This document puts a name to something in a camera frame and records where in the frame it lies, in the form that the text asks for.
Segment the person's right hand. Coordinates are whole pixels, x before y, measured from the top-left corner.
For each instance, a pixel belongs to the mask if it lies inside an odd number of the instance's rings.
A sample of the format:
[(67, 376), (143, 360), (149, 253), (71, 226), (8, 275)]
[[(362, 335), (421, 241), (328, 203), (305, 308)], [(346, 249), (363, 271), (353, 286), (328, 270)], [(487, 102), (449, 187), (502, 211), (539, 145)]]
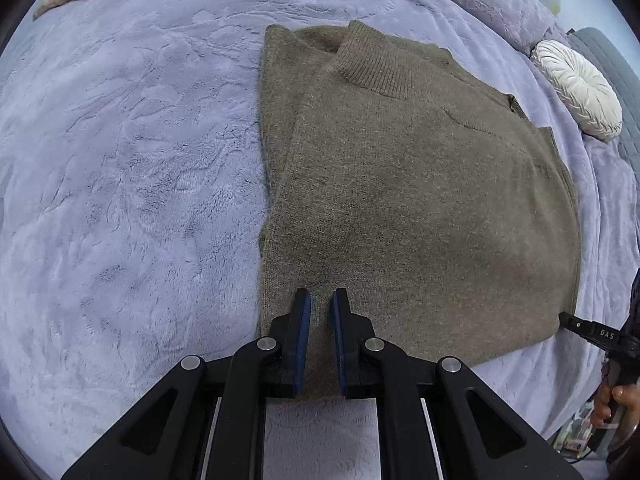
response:
[(638, 425), (640, 414), (639, 386), (610, 387), (606, 382), (601, 382), (594, 398), (593, 411), (590, 417), (593, 426), (600, 428), (612, 417), (612, 402), (615, 402), (618, 408), (624, 408), (630, 421), (634, 425)]

